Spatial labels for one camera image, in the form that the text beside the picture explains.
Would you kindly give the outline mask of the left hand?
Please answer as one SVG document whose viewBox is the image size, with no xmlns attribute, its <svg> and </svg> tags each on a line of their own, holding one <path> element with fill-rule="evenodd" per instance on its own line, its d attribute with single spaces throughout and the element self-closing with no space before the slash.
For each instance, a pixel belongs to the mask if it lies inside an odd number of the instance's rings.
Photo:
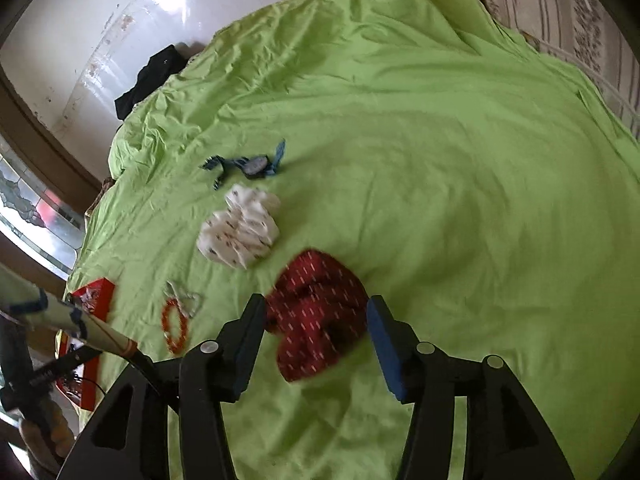
<svg viewBox="0 0 640 480">
<path fill-rule="evenodd" d="M 75 444 L 75 436 L 58 404 L 46 399 L 40 406 L 44 414 L 44 428 L 22 417 L 20 433 L 36 463 L 51 474 L 58 474 Z"/>
</svg>

